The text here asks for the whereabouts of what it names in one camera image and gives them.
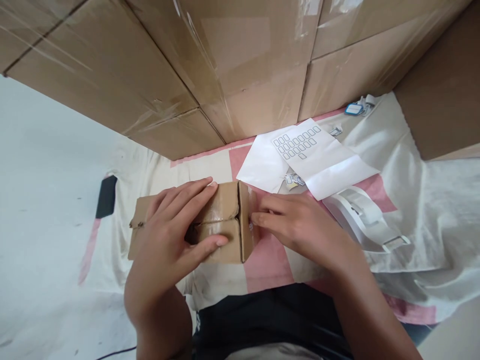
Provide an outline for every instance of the white paper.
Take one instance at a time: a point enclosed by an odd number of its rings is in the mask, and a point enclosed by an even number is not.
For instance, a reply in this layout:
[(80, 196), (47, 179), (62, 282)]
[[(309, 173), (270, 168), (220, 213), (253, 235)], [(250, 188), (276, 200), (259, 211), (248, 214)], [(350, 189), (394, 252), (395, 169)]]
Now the white paper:
[(271, 144), (317, 200), (379, 173), (311, 118), (275, 133)]
[(278, 193), (289, 165), (283, 161), (277, 150), (272, 146), (272, 139), (292, 128), (295, 128), (295, 126), (288, 126), (258, 135), (253, 141), (236, 178), (266, 192)]

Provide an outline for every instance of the white floor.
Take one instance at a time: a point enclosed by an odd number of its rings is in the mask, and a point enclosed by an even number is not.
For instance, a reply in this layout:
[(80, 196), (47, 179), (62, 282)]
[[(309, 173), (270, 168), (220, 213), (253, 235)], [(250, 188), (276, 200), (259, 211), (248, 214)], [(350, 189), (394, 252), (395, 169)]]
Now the white floor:
[[(119, 137), (0, 78), (0, 359), (94, 360), (135, 345), (122, 296), (77, 286)], [(480, 299), (441, 324), (420, 352), (425, 360), (480, 359), (478, 334)]]

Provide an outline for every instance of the person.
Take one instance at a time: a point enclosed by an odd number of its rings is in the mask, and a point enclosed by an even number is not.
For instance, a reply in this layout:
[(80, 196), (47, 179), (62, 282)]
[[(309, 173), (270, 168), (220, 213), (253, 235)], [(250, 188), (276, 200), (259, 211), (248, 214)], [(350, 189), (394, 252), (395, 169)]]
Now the person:
[(220, 234), (196, 245), (184, 240), (217, 188), (211, 177), (190, 181), (150, 204), (124, 293), (138, 359), (421, 359), (361, 247), (305, 194), (266, 195), (251, 221), (323, 267), (331, 297), (304, 284), (228, 296), (199, 311), (195, 343), (188, 305), (175, 285), (228, 242)]

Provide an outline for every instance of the cardboard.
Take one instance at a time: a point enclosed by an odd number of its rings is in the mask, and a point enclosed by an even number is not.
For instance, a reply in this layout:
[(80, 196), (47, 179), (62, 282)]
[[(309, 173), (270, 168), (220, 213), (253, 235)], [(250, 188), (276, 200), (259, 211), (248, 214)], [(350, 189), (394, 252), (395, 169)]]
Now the cardboard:
[(297, 122), (321, 0), (128, 0), (225, 142)]
[(82, 0), (0, 0), (0, 71), (4, 72)]
[(312, 60), (441, 8), (471, 0), (324, 0)]
[(480, 157), (479, 35), (476, 0), (395, 88), (424, 160)]
[(178, 160), (224, 145), (199, 108), (142, 128), (131, 135), (130, 139), (170, 160)]
[[(129, 260), (135, 258), (141, 246), (139, 236), (145, 228), (147, 210), (154, 197), (146, 196), (137, 200), (130, 222), (132, 236)], [(212, 253), (205, 262), (242, 264), (247, 261), (260, 238), (257, 226), (250, 222), (250, 214), (256, 206), (256, 194), (245, 183), (234, 181), (219, 184), (215, 195), (193, 221), (185, 240), (197, 244), (210, 235), (225, 235), (229, 242)]]
[(463, 10), (442, 7), (311, 62), (298, 119), (391, 91)]
[(7, 75), (124, 135), (198, 107), (120, 0), (87, 1)]

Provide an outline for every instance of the cable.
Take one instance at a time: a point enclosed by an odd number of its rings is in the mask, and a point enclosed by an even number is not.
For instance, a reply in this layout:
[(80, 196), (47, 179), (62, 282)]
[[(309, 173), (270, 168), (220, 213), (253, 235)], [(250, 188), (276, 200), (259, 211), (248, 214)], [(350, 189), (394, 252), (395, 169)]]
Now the cable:
[(108, 355), (99, 357), (99, 358), (96, 359), (96, 360), (103, 360), (103, 359), (109, 358), (109, 357), (111, 357), (111, 356), (113, 356), (113, 355), (117, 355), (117, 354), (121, 354), (121, 353), (127, 353), (127, 352), (129, 352), (129, 351), (135, 350), (136, 348), (137, 348), (137, 347), (134, 346), (134, 347), (131, 347), (131, 348), (128, 348), (128, 349), (124, 349), (124, 350), (120, 350), (120, 351), (115, 351), (115, 352), (109, 353)]

